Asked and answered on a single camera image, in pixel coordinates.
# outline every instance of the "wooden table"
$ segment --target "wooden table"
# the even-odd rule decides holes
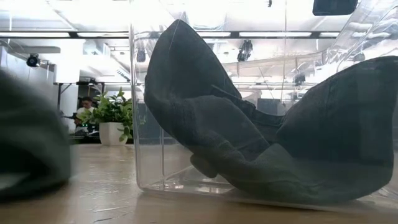
[[[398,223],[393,215],[161,197],[138,189],[131,146],[80,145],[75,152],[76,175],[68,186],[41,198],[0,205],[0,224]]]

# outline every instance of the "green plant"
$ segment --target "green plant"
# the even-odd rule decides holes
[[[85,110],[84,113],[78,114],[77,117],[82,120],[83,123],[99,124],[116,122],[122,123],[123,129],[122,135],[119,141],[124,141],[126,138],[132,138],[130,130],[132,129],[132,102],[124,97],[124,92],[120,88],[119,93],[113,96],[106,96],[108,92],[94,97],[95,100],[99,101],[98,108],[95,108],[93,112]]]

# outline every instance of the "clear plastic box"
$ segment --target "clear plastic box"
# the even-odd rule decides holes
[[[236,54],[229,56],[220,50],[225,43],[219,43],[228,40],[234,45],[246,35],[259,44],[267,40],[259,32],[263,27],[239,30],[240,22],[250,18],[234,21],[229,11],[219,9],[267,10],[268,2],[220,2],[136,0],[132,5],[139,187],[286,207],[398,212],[398,172],[393,166],[398,85],[396,75],[386,73],[398,60],[374,59],[398,55],[398,0],[362,0],[331,47],[296,56],[287,53],[287,43],[294,40],[290,37],[297,35],[287,32],[294,29],[286,21],[294,7],[274,1],[284,10],[271,15],[272,21],[275,30],[284,31],[267,36],[284,42],[284,53],[271,49],[264,56],[253,50],[243,62],[236,62],[239,48],[230,49],[229,54]],[[198,21],[201,17],[190,13],[201,5],[213,7],[206,13],[198,8],[202,17],[206,15]],[[256,19],[269,19],[256,12]],[[175,22],[176,16],[182,20]],[[199,36],[212,49],[202,50],[206,47]],[[164,46],[167,41],[172,44]],[[356,65],[365,60],[372,61]],[[224,84],[212,75],[221,81],[224,75]]]

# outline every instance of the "potted plant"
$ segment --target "potted plant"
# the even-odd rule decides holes
[[[127,139],[132,138],[132,102],[124,97],[120,88],[119,93],[106,96],[105,92],[95,100],[99,101],[98,108],[93,112],[86,110],[78,118],[83,123],[99,124],[99,139],[105,146],[122,146]]]

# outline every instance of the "crumpled gray fabric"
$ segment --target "crumpled gray fabric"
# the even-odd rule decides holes
[[[392,177],[397,68],[398,57],[358,63],[311,88],[285,116],[264,114],[241,99],[212,50],[177,20],[152,53],[144,99],[206,176],[222,175],[264,200],[345,202]]]
[[[54,106],[0,70],[0,174],[28,174],[0,190],[0,200],[35,195],[71,175],[70,145]]]

